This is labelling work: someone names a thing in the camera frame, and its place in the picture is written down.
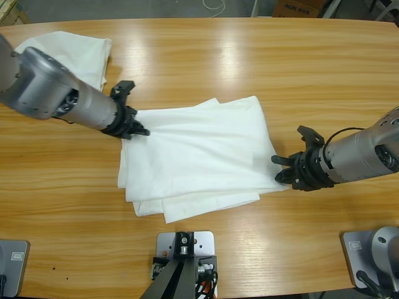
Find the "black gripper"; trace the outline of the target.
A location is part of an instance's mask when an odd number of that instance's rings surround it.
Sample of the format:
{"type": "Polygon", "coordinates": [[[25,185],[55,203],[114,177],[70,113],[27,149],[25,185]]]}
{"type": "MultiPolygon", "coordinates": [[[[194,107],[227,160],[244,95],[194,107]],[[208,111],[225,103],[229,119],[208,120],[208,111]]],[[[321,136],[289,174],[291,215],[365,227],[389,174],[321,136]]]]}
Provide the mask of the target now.
{"type": "Polygon", "coordinates": [[[278,172],[275,180],[278,183],[292,184],[292,188],[301,191],[315,191],[334,187],[335,183],[321,167],[320,148],[309,148],[285,158],[273,155],[271,161],[283,166],[292,166],[278,172]]]}
{"type": "Polygon", "coordinates": [[[149,136],[150,131],[135,118],[136,115],[136,109],[119,105],[113,122],[101,132],[125,140],[130,140],[132,135],[149,136]]]}

